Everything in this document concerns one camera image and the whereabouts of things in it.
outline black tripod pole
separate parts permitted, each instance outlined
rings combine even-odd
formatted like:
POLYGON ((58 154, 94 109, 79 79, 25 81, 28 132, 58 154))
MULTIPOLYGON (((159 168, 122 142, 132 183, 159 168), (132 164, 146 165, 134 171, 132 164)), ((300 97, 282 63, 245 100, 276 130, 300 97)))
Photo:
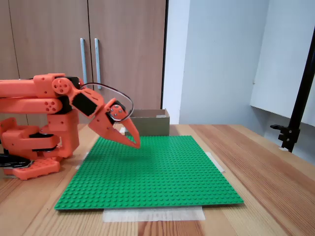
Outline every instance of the black tripod pole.
POLYGON ((296 97, 294 108, 288 127, 281 125, 271 125, 271 128, 280 130, 279 140, 282 141, 282 147, 293 151, 294 144, 297 142, 300 134, 300 124, 305 110, 307 100, 311 91, 313 78, 315 74, 315 28, 309 54, 307 56, 304 73, 302 76, 299 92, 296 97))

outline orange robotic arm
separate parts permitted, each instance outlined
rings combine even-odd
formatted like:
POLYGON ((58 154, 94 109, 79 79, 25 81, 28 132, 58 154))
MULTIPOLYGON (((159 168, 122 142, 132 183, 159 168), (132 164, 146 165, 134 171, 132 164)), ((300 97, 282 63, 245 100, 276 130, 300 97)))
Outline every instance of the orange robotic arm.
MULTIPOLYGON (((65 74, 0 81, 0 113, 47 114, 48 120, 48 124, 41 129, 37 126, 18 126, 14 118, 0 122, 0 140, 6 152, 35 162, 53 160, 59 164, 62 158, 71 156, 79 145, 77 111, 92 119, 89 128, 101 137, 140 148, 139 133, 125 107, 115 98, 105 104, 100 94, 82 85, 78 77, 66 77, 65 74), (113 127, 114 122, 123 124, 132 134, 134 142, 120 134, 113 127)), ((54 170, 50 172, 59 170, 57 166, 54 163, 54 170)), ((14 175, 17 172, 19 169, 6 171, 14 175)), ((36 175, 47 173, 49 171, 42 171, 36 175)), ((34 175, 18 177, 28 179, 34 175)))

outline green lego baseplate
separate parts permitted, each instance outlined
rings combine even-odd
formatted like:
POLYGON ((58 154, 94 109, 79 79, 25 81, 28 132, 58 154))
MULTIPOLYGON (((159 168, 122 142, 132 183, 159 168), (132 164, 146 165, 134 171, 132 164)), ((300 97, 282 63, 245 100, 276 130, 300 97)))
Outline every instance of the green lego baseplate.
POLYGON ((99 138, 55 209, 239 203, 192 136, 142 136, 140 149, 99 138))

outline cabinet door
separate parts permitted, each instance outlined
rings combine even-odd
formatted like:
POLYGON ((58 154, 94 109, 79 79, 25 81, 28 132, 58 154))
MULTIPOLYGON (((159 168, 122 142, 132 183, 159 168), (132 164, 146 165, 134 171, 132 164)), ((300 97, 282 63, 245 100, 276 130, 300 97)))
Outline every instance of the cabinet door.
MULTIPOLYGON (((0 80, 19 79, 12 37, 8 1, 0 1, 0 80)), ((15 117, 19 125, 27 125, 26 115, 0 114, 0 120, 15 117)))
MULTIPOLYGON (((9 0, 20 78, 65 73, 83 78, 80 38, 85 40, 88 82, 92 82, 87 0, 9 0)), ((45 125, 46 116, 28 115, 45 125)))
MULTIPOLYGON (((138 109, 160 109, 165 0, 89 0, 93 78, 98 39, 100 78, 138 109)), ((100 91, 106 100, 107 90, 100 91)))

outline metal handle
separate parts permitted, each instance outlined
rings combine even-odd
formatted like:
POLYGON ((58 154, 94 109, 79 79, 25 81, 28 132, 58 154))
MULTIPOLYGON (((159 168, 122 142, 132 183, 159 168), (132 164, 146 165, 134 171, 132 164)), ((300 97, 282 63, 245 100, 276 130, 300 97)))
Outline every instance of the metal handle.
POLYGON ((86 84, 88 82, 87 79, 87 65, 85 63, 85 52, 84 52, 84 39, 80 38, 81 45, 81 58, 82 58, 82 69, 83 69, 83 82, 86 84))
POLYGON ((97 82, 101 84, 100 82, 100 71, 99 71, 99 52, 98 52, 98 39, 94 39, 95 42, 95 59, 96 59, 96 77, 97 82))

